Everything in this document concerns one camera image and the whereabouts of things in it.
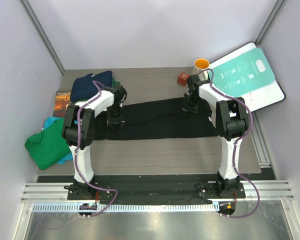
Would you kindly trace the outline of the black t shirt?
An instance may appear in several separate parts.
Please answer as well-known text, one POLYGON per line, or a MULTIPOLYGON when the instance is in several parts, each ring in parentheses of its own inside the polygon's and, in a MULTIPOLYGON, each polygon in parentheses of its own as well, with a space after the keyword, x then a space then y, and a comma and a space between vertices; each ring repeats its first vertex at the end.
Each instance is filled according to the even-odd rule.
POLYGON ((104 111, 95 119, 94 139, 127 141, 218 135, 209 119, 212 111, 207 101, 199 101, 197 113, 183 111, 183 103, 184 99, 179 97, 124 105, 123 130, 107 126, 107 113, 104 111))

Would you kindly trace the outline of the teal folding template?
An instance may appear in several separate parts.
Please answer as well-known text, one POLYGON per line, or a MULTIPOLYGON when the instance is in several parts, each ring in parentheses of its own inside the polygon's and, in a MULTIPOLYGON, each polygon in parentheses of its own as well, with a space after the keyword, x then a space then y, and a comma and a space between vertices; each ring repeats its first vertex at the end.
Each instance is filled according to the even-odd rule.
POLYGON ((240 97, 275 81, 275 75, 260 48, 214 67, 213 72, 214 86, 232 97, 240 97))

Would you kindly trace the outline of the white board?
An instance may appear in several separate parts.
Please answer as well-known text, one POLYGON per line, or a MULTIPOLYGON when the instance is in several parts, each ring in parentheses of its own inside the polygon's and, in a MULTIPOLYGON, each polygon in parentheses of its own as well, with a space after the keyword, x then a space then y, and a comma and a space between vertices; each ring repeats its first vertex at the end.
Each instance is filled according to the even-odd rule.
MULTIPOLYGON (((210 67, 213 69, 214 67, 224 64, 254 48, 259 48, 259 47, 257 47, 254 42, 249 42, 244 46, 212 62, 210 64, 210 67)), ((279 83, 275 79, 273 83, 261 87, 259 89, 253 90, 244 95, 241 95, 240 97, 244 98, 245 104, 253 112, 283 101, 286 98, 286 95, 282 90, 281 86, 279 85, 279 83)))

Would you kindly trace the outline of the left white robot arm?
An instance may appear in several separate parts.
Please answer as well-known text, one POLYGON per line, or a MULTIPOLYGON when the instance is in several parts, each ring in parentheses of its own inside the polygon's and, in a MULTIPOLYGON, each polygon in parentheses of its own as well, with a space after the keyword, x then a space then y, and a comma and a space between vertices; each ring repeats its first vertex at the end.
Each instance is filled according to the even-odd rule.
POLYGON ((90 200, 100 191, 95 184, 91 163, 91 144, 95 140, 95 120, 101 113, 106 114, 106 126, 113 130, 125 127, 125 110, 122 103, 127 91, 122 85, 102 86, 93 82, 97 94, 86 101, 79 101, 67 107, 61 135, 69 146, 73 157, 74 180, 64 188, 68 200, 90 200))

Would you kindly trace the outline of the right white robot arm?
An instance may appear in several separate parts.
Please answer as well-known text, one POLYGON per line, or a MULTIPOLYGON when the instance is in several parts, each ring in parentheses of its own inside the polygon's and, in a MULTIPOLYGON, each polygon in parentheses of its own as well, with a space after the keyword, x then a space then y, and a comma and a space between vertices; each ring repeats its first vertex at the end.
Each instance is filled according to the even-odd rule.
POLYGON ((215 183, 216 195, 231 198, 240 186, 240 147, 250 130, 249 110, 242 97, 234 98, 217 90, 209 80, 201 81, 197 74, 186 79, 188 93, 184 95, 183 110, 199 112, 199 102, 206 100, 214 105, 214 127, 221 139, 221 164, 215 183))

